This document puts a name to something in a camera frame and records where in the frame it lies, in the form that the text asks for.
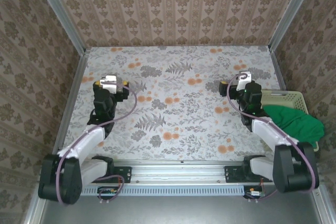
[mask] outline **metal floor panel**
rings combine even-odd
[[[72,206],[46,202],[43,224],[320,224],[312,194],[275,194],[258,203],[235,197],[118,197]]]

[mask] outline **ventilation slot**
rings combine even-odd
[[[98,186],[87,186],[82,196],[97,196]],[[120,196],[239,196],[243,186],[133,186],[125,185]]]

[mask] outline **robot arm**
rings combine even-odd
[[[260,175],[268,178],[274,181],[275,186],[282,193],[309,189],[312,184],[312,177],[306,163],[291,143],[283,137],[286,134],[282,130],[280,130],[282,132],[280,134],[279,131],[270,126],[272,120],[261,106],[261,85],[252,81],[250,72],[244,73],[247,76],[240,76],[238,85],[230,86],[229,90],[227,90],[227,83],[221,82],[219,92],[224,97],[229,92],[230,99],[237,100],[242,112],[263,118],[261,121],[241,115],[243,125],[264,140],[274,152],[273,161],[261,155],[245,157],[242,166],[245,177]],[[289,138],[300,148],[312,166],[316,181],[315,188],[317,188],[319,177],[313,147],[309,143],[299,143],[297,139]]]
[[[95,109],[90,114],[85,132],[93,127],[92,124],[99,125],[113,120],[117,102],[128,98],[129,91],[125,88],[118,88],[114,83],[117,83],[116,76],[106,76],[93,84]],[[128,87],[129,84],[124,82],[123,85]],[[64,203],[74,204],[78,200],[83,186],[97,178],[112,175],[113,159],[100,156],[92,159],[87,157],[110,134],[113,126],[114,122],[97,127],[66,155],[60,175],[60,192]],[[38,188],[40,198],[57,201],[56,170],[58,163],[75,141],[56,155],[48,154],[44,158]]]

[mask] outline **yellow basket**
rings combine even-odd
[[[301,92],[298,91],[281,91],[281,90],[262,90],[262,105],[280,105],[289,108],[302,110],[306,114],[308,109]],[[319,150],[319,144],[316,142],[315,152]]]

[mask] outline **table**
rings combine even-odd
[[[78,138],[93,107],[92,84],[116,74],[136,92],[134,113],[117,122],[92,151],[114,159],[241,161],[269,154],[218,93],[219,82],[247,70],[263,89],[279,89],[267,46],[97,47],[87,67],[71,116],[65,145]],[[116,118],[134,104],[117,104]]]

